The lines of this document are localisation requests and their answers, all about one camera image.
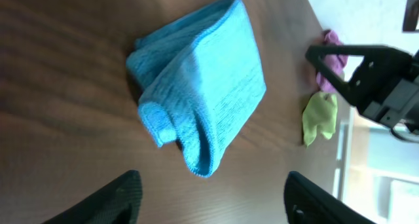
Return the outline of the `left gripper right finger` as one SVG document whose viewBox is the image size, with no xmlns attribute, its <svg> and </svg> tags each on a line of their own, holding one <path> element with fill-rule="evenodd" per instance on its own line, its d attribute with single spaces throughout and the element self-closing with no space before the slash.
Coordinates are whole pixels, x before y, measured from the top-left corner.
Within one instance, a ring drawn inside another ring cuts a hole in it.
<svg viewBox="0 0 419 224">
<path fill-rule="evenodd" d="M 374 224 L 297 171 L 288 173 L 283 201 L 289 224 Z"/>
</svg>

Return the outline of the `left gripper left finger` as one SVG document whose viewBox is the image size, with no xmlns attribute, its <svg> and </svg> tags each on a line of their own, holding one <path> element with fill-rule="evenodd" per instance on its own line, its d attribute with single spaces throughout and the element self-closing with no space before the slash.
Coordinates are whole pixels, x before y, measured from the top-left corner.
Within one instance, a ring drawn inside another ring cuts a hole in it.
<svg viewBox="0 0 419 224">
<path fill-rule="evenodd" d="M 137 170 L 129 170 L 47 224 L 136 224 L 143 191 Z"/>
</svg>

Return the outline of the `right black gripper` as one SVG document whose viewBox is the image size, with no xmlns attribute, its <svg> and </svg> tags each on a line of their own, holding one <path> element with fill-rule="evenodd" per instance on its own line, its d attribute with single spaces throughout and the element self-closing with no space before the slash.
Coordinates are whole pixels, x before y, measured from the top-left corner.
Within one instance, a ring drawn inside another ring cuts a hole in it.
<svg viewBox="0 0 419 224">
<path fill-rule="evenodd" d="M 324 63 L 328 55 L 361 56 L 349 81 Z M 306 59 L 359 114 L 390 129 L 401 123 L 418 133 L 418 55 L 384 45 L 311 45 Z"/>
</svg>

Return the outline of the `blue microfibre cloth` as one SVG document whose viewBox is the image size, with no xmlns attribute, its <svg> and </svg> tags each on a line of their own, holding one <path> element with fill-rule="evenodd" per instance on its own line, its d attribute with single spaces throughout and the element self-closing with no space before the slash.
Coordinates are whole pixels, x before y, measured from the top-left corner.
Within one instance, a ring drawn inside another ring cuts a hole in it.
<svg viewBox="0 0 419 224">
<path fill-rule="evenodd" d="M 266 92 L 242 0 L 218 0 L 135 42 L 126 68 L 154 139 L 180 143 L 188 169 L 210 177 Z"/>
</svg>

